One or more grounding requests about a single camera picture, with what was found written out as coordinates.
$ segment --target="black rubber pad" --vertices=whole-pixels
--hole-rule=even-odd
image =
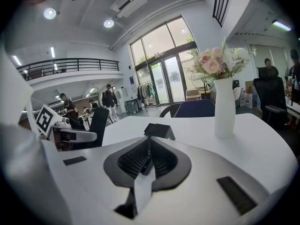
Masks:
[[[241,215],[257,206],[257,203],[231,177],[219,178],[217,182]]]
[[[75,157],[75,158],[63,160],[63,162],[65,163],[66,166],[68,166],[68,165],[72,165],[75,163],[80,163],[85,160],[86,160],[86,158],[81,156],[81,157]]]

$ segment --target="recessed light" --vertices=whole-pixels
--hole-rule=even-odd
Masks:
[[[108,19],[103,24],[106,28],[111,28],[114,25],[114,21],[111,19]]]
[[[51,50],[52,57],[55,58],[54,47],[50,47],[50,50]]]
[[[22,66],[22,64],[20,63],[19,59],[17,58],[17,56],[13,56],[14,60],[16,61],[16,63],[19,65],[19,66]]]
[[[284,30],[286,30],[286,31],[292,30],[290,27],[288,27],[288,26],[286,26],[285,24],[283,24],[283,23],[281,23],[281,22],[278,22],[278,21],[274,22],[273,25],[275,25],[275,26],[277,26],[277,27],[280,27],[280,28],[282,28],[282,29],[284,29]]]
[[[53,19],[56,17],[56,11],[54,8],[47,8],[45,11],[44,11],[44,17],[46,19]]]

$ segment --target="flower arrangement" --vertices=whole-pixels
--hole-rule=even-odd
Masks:
[[[201,52],[195,59],[194,65],[187,71],[193,73],[192,81],[212,82],[216,79],[229,78],[239,73],[250,61],[250,55],[256,56],[256,48],[248,52],[245,48],[231,48],[225,50],[225,41],[222,47],[215,47]]]

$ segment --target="man in black jacket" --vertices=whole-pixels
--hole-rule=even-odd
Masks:
[[[106,91],[102,93],[102,105],[106,106],[109,110],[109,116],[113,117],[113,120],[118,121],[115,105],[118,106],[118,101],[114,92],[111,92],[111,85],[106,86]]]

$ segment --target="pink rose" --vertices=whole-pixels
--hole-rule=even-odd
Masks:
[[[201,59],[202,63],[206,63],[210,59],[210,56],[203,56]]]
[[[203,64],[203,68],[209,74],[217,73],[221,69],[220,64],[215,59],[209,59]]]
[[[217,57],[217,58],[222,58],[223,57],[223,50],[219,47],[214,47],[212,50],[212,55],[214,57]]]

